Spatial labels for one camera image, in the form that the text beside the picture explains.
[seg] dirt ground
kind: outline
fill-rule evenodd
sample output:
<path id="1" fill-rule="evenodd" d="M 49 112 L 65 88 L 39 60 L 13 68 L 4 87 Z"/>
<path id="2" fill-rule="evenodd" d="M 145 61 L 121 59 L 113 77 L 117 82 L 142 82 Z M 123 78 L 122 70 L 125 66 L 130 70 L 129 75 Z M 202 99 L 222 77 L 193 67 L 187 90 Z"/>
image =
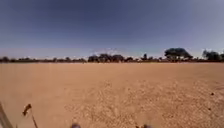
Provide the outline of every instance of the dirt ground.
<path id="1" fill-rule="evenodd" d="M 224 64 L 0 64 L 15 127 L 223 128 Z"/>

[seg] open field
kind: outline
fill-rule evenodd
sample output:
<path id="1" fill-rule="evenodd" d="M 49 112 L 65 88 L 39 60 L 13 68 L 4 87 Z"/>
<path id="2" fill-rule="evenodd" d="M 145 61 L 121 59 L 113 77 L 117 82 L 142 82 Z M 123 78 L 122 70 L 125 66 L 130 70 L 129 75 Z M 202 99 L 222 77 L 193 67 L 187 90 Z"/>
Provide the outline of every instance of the open field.
<path id="1" fill-rule="evenodd" d="M 18 128 L 28 103 L 39 128 L 223 128 L 224 64 L 1 64 L 0 101 Z"/>

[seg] distant vegetation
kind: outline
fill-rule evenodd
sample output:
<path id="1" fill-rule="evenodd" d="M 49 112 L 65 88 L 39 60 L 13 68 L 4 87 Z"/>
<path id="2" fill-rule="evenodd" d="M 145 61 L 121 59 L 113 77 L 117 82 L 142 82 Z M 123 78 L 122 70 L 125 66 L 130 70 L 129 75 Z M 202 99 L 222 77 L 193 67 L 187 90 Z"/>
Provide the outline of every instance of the distant vegetation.
<path id="1" fill-rule="evenodd" d="M 224 53 L 218 53 L 215 51 L 205 50 L 202 53 L 203 59 L 194 58 L 188 51 L 184 48 L 169 48 L 164 51 L 164 56 L 166 58 L 154 58 L 152 56 L 148 57 L 144 54 L 142 57 L 124 57 L 120 54 L 110 55 L 107 53 L 102 53 L 99 55 L 89 56 L 87 59 L 71 59 L 69 57 L 65 58 L 52 58 L 52 59 L 34 59 L 34 58 L 9 58 L 3 56 L 0 58 L 2 63 L 119 63 L 119 62 L 224 62 Z"/>

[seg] sky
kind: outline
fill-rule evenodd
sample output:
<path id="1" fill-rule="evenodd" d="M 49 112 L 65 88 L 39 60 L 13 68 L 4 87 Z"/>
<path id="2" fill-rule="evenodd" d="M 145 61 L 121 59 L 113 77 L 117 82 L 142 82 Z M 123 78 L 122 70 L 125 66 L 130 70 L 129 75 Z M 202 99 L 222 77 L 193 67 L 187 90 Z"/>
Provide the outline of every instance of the sky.
<path id="1" fill-rule="evenodd" d="M 224 50 L 223 0 L 0 0 L 0 56 Z"/>

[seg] tree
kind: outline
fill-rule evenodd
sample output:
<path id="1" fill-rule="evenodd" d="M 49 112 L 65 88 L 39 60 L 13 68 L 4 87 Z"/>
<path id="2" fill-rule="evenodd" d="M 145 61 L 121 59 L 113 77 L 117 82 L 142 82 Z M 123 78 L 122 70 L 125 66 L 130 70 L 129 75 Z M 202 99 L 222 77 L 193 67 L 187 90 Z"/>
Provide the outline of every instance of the tree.
<path id="1" fill-rule="evenodd" d="M 220 54 L 222 61 L 224 61 L 224 53 Z"/>
<path id="2" fill-rule="evenodd" d="M 24 59 L 24 62 L 30 62 L 31 61 L 31 59 L 29 58 L 29 57 L 26 57 L 25 59 Z"/>
<path id="3" fill-rule="evenodd" d="M 84 63 L 84 62 L 86 62 L 86 60 L 84 58 L 80 58 L 80 59 L 77 60 L 77 62 Z"/>
<path id="4" fill-rule="evenodd" d="M 58 58 L 58 59 L 57 59 L 57 62 L 65 62 L 65 59 L 63 59 L 63 58 Z"/>
<path id="5" fill-rule="evenodd" d="M 203 51 L 202 56 L 208 60 L 208 61 L 212 61 L 212 62 L 218 62 L 221 61 L 221 56 L 219 55 L 219 53 L 215 52 L 215 51 Z"/>
<path id="6" fill-rule="evenodd" d="M 132 62 L 134 59 L 132 58 L 132 57 L 127 57 L 126 59 L 125 59 L 125 62 Z"/>
<path id="7" fill-rule="evenodd" d="M 70 59 L 69 57 L 66 57 L 66 58 L 65 58 L 65 61 L 66 61 L 66 62 L 71 62 L 71 59 Z"/>
<path id="8" fill-rule="evenodd" d="M 193 56 L 188 53 L 184 48 L 170 48 L 165 51 L 166 58 L 171 61 L 177 61 L 181 59 L 192 59 Z"/>
<path id="9" fill-rule="evenodd" d="M 53 58 L 53 60 L 52 60 L 53 62 L 58 62 L 58 58 Z"/>
<path id="10" fill-rule="evenodd" d="M 113 61 L 113 62 L 122 62 L 124 60 L 125 60 L 124 57 L 122 55 L 119 55 L 119 54 L 113 55 L 112 59 L 110 59 L 110 61 Z"/>
<path id="11" fill-rule="evenodd" d="M 89 56 L 88 62 L 99 62 L 99 58 L 96 55 Z"/>
<path id="12" fill-rule="evenodd" d="M 7 56 L 2 57 L 2 62 L 9 62 L 9 58 Z"/>
<path id="13" fill-rule="evenodd" d="M 139 62 L 139 59 L 138 59 L 138 58 L 136 58 L 136 59 L 135 59 L 135 61 L 136 61 L 136 62 Z"/>
<path id="14" fill-rule="evenodd" d="M 153 61 L 153 57 L 152 56 L 150 56 L 149 58 L 148 58 L 148 61 Z"/>
<path id="15" fill-rule="evenodd" d="M 141 58 L 142 61 L 146 61 L 147 59 L 148 59 L 148 58 L 147 58 L 147 54 L 144 54 L 144 55 L 143 55 L 143 58 Z"/>
<path id="16" fill-rule="evenodd" d="M 10 60 L 10 62 L 12 62 L 12 63 L 14 63 L 14 62 L 16 62 L 17 60 L 15 59 L 15 58 L 12 58 L 11 60 Z"/>
<path id="17" fill-rule="evenodd" d="M 109 62 L 112 60 L 112 56 L 107 53 L 102 53 L 99 55 L 100 62 Z"/>

